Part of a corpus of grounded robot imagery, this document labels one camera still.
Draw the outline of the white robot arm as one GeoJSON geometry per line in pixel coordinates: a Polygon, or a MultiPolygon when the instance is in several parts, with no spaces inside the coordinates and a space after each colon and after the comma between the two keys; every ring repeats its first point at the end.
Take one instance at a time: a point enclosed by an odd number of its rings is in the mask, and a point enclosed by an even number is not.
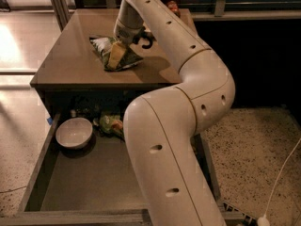
{"type": "Polygon", "coordinates": [[[227,226],[191,147],[235,96],[233,77],[211,47],[160,0],[122,0],[114,32],[131,43],[146,24],[181,83],[135,98],[125,142],[153,226],[227,226]]]}

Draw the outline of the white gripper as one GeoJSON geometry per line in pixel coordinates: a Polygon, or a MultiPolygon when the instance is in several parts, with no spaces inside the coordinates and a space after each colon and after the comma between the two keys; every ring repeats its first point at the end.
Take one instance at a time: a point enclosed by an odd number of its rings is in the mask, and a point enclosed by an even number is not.
{"type": "Polygon", "coordinates": [[[120,62],[127,52],[126,45],[138,45],[141,39],[149,42],[148,44],[142,45],[143,49],[150,49],[153,45],[153,39],[149,36],[144,25],[141,25],[138,28],[131,28],[123,24],[121,20],[116,20],[114,35],[115,38],[120,41],[116,41],[112,44],[108,60],[108,67],[110,70],[117,70],[120,68],[120,62]]]}

